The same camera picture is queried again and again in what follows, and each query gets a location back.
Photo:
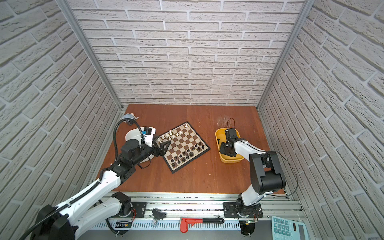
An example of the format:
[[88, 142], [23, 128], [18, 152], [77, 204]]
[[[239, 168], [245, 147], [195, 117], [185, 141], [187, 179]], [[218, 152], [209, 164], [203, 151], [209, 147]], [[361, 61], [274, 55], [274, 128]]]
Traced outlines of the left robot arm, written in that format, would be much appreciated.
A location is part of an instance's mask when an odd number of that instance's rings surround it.
[[96, 224], [119, 213], [131, 211], [131, 199], [122, 193], [113, 194], [107, 201], [95, 206], [105, 194], [124, 183], [136, 171], [136, 166], [150, 156], [164, 156], [171, 141], [140, 144], [131, 139], [121, 148], [117, 160], [103, 169], [99, 179], [68, 200], [55, 207], [43, 207], [36, 223], [22, 236], [24, 240], [76, 240]]

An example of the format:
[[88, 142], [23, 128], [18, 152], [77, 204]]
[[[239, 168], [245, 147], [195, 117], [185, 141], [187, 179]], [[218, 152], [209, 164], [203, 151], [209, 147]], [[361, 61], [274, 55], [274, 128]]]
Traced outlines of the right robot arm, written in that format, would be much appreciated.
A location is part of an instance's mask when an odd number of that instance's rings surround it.
[[286, 178], [278, 154], [261, 150], [242, 139], [235, 128], [217, 130], [219, 153], [229, 158], [238, 155], [250, 163], [251, 185], [237, 200], [238, 211], [248, 211], [266, 195], [286, 186]]

